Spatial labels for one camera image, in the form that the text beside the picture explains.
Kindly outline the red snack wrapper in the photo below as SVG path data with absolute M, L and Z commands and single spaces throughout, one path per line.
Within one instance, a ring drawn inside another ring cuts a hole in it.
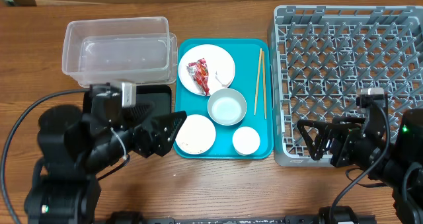
M 193 82 L 199 88 L 202 95 L 209 95 L 210 89 L 208 87 L 208 66 L 204 58 L 199 59 L 198 61 L 191 62 L 186 66 L 189 75 L 191 76 Z

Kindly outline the crumpled white tissue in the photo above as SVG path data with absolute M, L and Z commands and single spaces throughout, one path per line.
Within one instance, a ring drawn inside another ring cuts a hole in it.
M 232 73 L 215 73 L 215 79 L 221 84 L 223 88 L 230 87 L 234 77 L 235 76 Z

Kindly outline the black tray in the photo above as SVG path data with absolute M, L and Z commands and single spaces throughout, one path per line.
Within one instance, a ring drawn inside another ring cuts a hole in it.
M 109 88 L 110 85 L 91 85 L 90 91 L 84 93 L 83 113 L 91 113 L 94 95 L 105 92 Z M 145 117 L 145 121 L 156 116 L 170 114 L 172 90 L 167 85 L 138 85 L 136 101 L 137 104 L 148 101 L 154 104 L 154 109 Z

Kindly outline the white plate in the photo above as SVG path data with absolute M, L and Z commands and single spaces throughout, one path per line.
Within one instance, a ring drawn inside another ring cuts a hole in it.
M 232 73 L 235 76 L 235 61 L 232 56 L 219 46 L 212 44 L 203 44 L 189 49 L 180 59 L 178 65 L 178 77 L 182 85 L 191 93 L 202 95 L 199 88 L 193 82 L 186 66 L 204 58 L 206 60 L 209 72 L 208 87 L 210 94 L 224 89 L 215 79 L 215 73 Z

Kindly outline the right wooden chopstick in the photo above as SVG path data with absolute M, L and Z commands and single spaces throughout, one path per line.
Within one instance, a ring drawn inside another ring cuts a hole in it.
M 264 102 L 264 119 L 267 119 L 267 98 L 266 98 L 266 67 L 265 53 L 262 52 L 262 86 L 263 86 L 263 102 Z

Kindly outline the white cup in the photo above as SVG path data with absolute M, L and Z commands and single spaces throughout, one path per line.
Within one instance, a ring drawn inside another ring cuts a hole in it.
M 232 142 L 235 151 L 239 155 L 252 155 L 260 147 L 260 136 L 251 127 L 240 127 L 234 132 Z

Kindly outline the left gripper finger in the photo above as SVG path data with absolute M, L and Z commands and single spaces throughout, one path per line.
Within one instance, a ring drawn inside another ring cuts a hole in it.
M 133 107 L 124 108 L 122 115 L 128 126 L 135 127 L 143 123 L 143 121 L 152 113 L 155 104 L 151 101 L 136 104 Z
M 165 156 L 173 147 L 176 136 L 187 119 L 185 111 L 172 112 L 151 119 L 152 129 L 142 133 L 142 156 Z

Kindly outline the teal serving tray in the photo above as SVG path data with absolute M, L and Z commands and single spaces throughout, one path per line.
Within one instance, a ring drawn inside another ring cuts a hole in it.
M 191 155 L 174 145 L 176 153 L 185 159 L 265 159 L 274 147 L 274 132 L 272 118 L 272 84 L 271 67 L 268 46 L 256 38 L 191 38 L 179 47 L 181 59 L 196 46 L 212 44 L 226 50 L 235 62 L 235 78 L 230 87 L 239 91 L 247 102 L 247 113 L 243 120 L 234 126 L 214 124 L 216 139 L 212 147 L 205 153 Z M 262 87 L 256 91 L 259 51 L 264 52 L 266 90 Z M 260 146 L 251 155 L 239 155 L 232 142 L 233 133 L 238 127 L 254 128 L 260 136 Z

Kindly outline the grey bowl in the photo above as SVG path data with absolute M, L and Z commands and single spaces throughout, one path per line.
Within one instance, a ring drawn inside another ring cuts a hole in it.
M 207 109 L 210 118 L 217 124 L 233 126 L 245 117 L 247 102 L 239 91 L 225 88 L 209 97 Z

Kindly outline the left wooden chopstick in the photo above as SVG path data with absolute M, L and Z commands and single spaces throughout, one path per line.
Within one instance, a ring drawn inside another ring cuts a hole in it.
M 256 115 L 257 103 L 258 103 L 258 88 L 259 88 L 259 83 L 260 83 L 261 64 L 262 64 L 262 48 L 260 48 L 259 58 L 258 58 L 258 67 L 257 67 L 257 76 L 256 76 L 256 90 L 255 90 L 255 96 L 254 96 L 254 115 Z

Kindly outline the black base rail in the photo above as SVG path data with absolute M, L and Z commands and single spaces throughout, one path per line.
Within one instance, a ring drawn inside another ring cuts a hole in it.
M 318 214 L 286 215 L 284 217 L 251 217 L 251 218 L 220 218 L 220 219 L 174 219 L 144 218 L 141 213 L 134 211 L 114 212 L 108 219 L 95 221 L 102 224 L 323 224 L 329 223 L 329 207 L 322 207 Z M 376 224 L 374 215 L 356 215 L 350 207 L 341 206 L 341 212 L 336 213 L 336 223 Z

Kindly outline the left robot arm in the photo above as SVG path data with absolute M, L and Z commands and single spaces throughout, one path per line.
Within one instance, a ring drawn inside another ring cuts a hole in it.
M 97 174 L 130 152 L 166 155 L 186 112 L 153 116 L 152 100 L 138 100 L 132 83 L 96 84 L 83 107 L 55 106 L 38 120 L 36 163 L 24 209 L 29 223 L 93 223 L 100 196 Z

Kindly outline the grey dishwasher rack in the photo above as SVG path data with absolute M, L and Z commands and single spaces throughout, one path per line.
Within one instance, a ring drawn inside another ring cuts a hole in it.
M 274 160 L 283 167 L 326 167 L 309 156 L 300 119 L 359 116 L 356 93 L 388 95 L 391 136 L 406 110 L 422 107 L 422 7 L 306 6 L 274 9 L 268 29 Z

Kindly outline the pink small bowl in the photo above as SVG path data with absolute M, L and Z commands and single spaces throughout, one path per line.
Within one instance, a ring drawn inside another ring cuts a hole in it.
M 189 155 L 199 155 L 208 151 L 216 139 L 213 122 L 199 114 L 187 116 L 176 136 L 176 145 Z

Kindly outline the wooden chopstick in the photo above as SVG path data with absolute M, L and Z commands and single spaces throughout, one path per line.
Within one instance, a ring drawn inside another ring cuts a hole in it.
M 262 52 L 262 86 L 263 86 L 263 102 L 264 102 L 264 119 L 267 119 L 267 98 L 266 98 L 266 67 L 265 53 Z
M 254 96 L 254 115 L 256 115 L 257 103 L 258 103 L 258 88 L 259 88 L 259 83 L 260 83 L 261 64 L 262 64 L 262 48 L 260 48 L 259 58 L 258 58 L 258 67 L 257 67 L 257 76 L 256 76 L 256 90 L 255 90 L 255 96 Z

